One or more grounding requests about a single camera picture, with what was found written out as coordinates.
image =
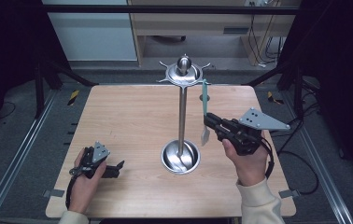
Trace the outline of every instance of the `cabinet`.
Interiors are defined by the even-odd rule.
[[[243,7],[246,0],[129,0],[134,6],[224,6]],[[268,7],[297,7],[300,0],[272,1]],[[145,36],[148,35],[239,35],[242,37],[248,57],[256,64],[255,54],[262,52],[269,36],[287,36],[294,16],[256,15],[254,17],[253,35],[249,35],[252,15],[233,14],[130,14],[135,50],[138,62],[141,64],[145,50]],[[256,52],[252,52],[249,42]]]

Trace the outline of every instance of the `beige sleeve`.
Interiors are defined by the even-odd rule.
[[[60,219],[59,224],[88,224],[89,220],[86,216],[76,212],[66,211]]]
[[[281,216],[281,200],[274,196],[267,185],[267,179],[244,187],[237,182],[242,203],[242,223],[284,223]]]

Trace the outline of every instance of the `metal rod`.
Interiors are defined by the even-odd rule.
[[[41,116],[38,119],[34,120],[28,134],[26,134],[24,140],[22,141],[20,148],[18,149],[16,155],[13,158],[13,161],[8,166],[5,174],[0,182],[0,206],[2,205],[4,199],[6,198],[14,180],[21,169],[25,158],[27,157],[29,151],[31,150],[32,144],[36,140],[38,133],[40,132],[42,125],[48,116],[48,113],[53,105],[57,91],[51,91],[47,101],[46,107],[44,108]]]
[[[179,137],[177,156],[181,157],[183,154],[183,147],[185,146],[185,119],[186,119],[186,99],[188,88],[180,88],[179,90]]]
[[[20,5],[23,9],[42,9],[62,13],[176,13],[176,14],[313,14],[317,9],[299,7],[223,7],[223,6],[118,6],[118,5]]]

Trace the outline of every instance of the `hand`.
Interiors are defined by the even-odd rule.
[[[79,166],[80,160],[83,157],[84,148],[78,154],[75,160],[75,167]],[[95,171],[94,176],[89,179],[85,175],[80,175],[72,188],[71,203],[68,211],[77,212],[83,214],[89,207],[92,197],[97,191],[98,183],[100,182],[101,176],[104,174],[106,169],[106,162],[103,161]]]
[[[234,163],[238,179],[243,186],[248,187],[262,182],[268,156],[263,146],[260,146],[252,155],[239,156],[228,139],[223,139],[222,144],[226,156]]]

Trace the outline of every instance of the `aluminum rail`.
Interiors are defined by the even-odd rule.
[[[294,110],[292,106],[292,99],[290,94],[286,94],[281,92],[283,99],[286,102],[286,105],[289,108],[289,112],[294,115]],[[346,204],[337,189],[336,185],[333,182],[331,174],[329,173],[328,169],[326,168],[324,162],[318,155],[316,147],[314,146],[311,138],[308,134],[308,131],[303,126],[300,131],[301,138],[305,144],[307,156],[310,159],[311,163],[313,164],[313,168],[316,170],[319,178],[319,182],[325,192],[325,195],[328,198],[328,201],[332,207],[332,210],[341,224],[353,224],[353,218],[350,215]]]
[[[299,7],[223,7],[223,6],[118,6],[118,5],[16,5],[30,10],[61,13],[170,13],[170,14],[248,14],[300,15],[319,13]]]
[[[28,134],[25,135],[25,138],[22,141],[19,150],[14,156],[13,161],[5,171],[5,174],[2,180],[0,181],[0,207],[4,199],[6,198],[11,186],[13,185],[13,182],[16,179],[17,174],[19,173],[19,170],[21,169],[26,156],[28,155],[31,146],[37,137],[37,134],[42,128],[42,125],[51,109],[52,103],[56,95],[57,91],[50,92],[46,102],[47,106],[44,108],[42,115],[38,119],[34,120],[30,130],[28,131]]]

